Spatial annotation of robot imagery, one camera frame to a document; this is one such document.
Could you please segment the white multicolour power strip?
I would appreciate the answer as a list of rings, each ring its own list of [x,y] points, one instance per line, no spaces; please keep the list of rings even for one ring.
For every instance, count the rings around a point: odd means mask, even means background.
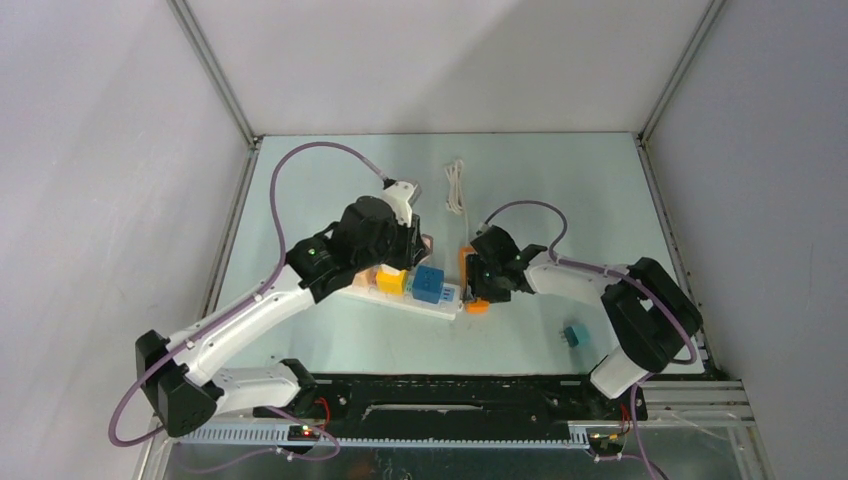
[[[371,283],[368,286],[352,285],[339,290],[337,295],[405,312],[444,320],[454,320],[457,314],[463,310],[463,302],[459,294],[459,289],[460,287],[456,284],[444,283],[436,303],[414,298],[410,285],[406,287],[402,295],[385,293],[379,290],[375,283]]]

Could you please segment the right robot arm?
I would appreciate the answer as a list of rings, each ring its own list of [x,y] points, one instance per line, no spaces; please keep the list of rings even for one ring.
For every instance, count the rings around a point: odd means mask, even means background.
[[[506,303],[515,293],[553,295],[602,309],[616,346],[592,368],[581,392],[585,411],[606,418],[630,387],[670,365],[699,359],[694,342],[702,316],[656,260],[598,265],[560,256],[551,248],[519,248],[497,226],[484,228],[465,256],[466,288],[475,300]]]

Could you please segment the white plug adapter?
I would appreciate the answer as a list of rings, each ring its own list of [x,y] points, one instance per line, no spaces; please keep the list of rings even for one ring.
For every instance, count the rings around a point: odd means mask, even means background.
[[[389,265],[380,265],[379,268],[378,268],[378,273],[381,274],[381,275],[388,275],[388,276],[401,276],[401,275],[405,275],[407,273],[407,271],[403,270],[403,269],[396,269],[396,268],[391,267]]]

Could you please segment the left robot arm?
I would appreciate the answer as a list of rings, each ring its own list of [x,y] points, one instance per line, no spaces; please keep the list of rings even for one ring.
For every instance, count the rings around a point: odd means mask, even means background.
[[[413,200],[384,192],[349,204],[339,220],[297,242],[270,279],[224,312],[165,337],[136,341],[141,390],[164,431],[185,436],[213,417],[238,410],[283,408],[304,416],[316,403],[315,381],[302,363],[226,368],[273,327],[352,285],[367,269],[409,270],[427,254]]]

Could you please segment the beige cube socket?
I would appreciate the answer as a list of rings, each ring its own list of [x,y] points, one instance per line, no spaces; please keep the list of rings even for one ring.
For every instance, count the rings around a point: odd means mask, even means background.
[[[378,273],[378,267],[372,267],[361,272],[358,272],[351,284],[352,288],[357,289],[370,289],[375,288],[377,285],[376,276]]]

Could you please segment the blue cube socket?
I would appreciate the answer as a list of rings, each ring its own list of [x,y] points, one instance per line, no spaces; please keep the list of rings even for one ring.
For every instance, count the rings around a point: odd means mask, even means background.
[[[415,300],[438,304],[442,298],[445,273],[440,268],[419,266],[413,277],[411,294]]]

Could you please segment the yellow cube socket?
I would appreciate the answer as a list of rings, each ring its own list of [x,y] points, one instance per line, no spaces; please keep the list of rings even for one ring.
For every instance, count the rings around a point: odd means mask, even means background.
[[[405,293],[409,271],[401,276],[388,276],[377,273],[377,289],[387,295],[402,296]]]

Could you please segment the teal plug adapter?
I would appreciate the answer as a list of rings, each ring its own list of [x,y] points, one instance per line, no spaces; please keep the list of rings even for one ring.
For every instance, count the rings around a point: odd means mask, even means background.
[[[578,348],[590,342],[590,332],[583,324],[569,324],[563,327],[561,336],[570,348]]]

